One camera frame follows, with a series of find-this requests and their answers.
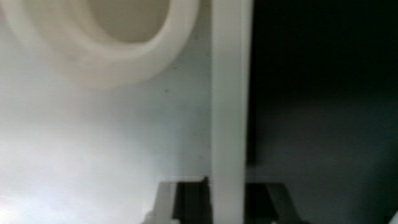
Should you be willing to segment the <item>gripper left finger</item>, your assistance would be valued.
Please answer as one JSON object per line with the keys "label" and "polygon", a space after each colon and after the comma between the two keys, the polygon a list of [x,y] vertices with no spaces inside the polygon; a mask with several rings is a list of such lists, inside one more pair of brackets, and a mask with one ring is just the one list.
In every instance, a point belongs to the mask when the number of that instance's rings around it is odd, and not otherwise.
{"label": "gripper left finger", "polygon": [[210,180],[159,184],[155,204],[141,224],[214,224]]}

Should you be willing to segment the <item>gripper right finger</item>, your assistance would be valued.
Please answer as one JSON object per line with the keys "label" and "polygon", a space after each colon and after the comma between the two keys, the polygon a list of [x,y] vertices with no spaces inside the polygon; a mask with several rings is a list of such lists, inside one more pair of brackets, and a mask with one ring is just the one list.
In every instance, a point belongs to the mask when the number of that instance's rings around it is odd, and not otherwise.
{"label": "gripper right finger", "polygon": [[299,215],[283,183],[248,184],[246,224],[310,224]]}

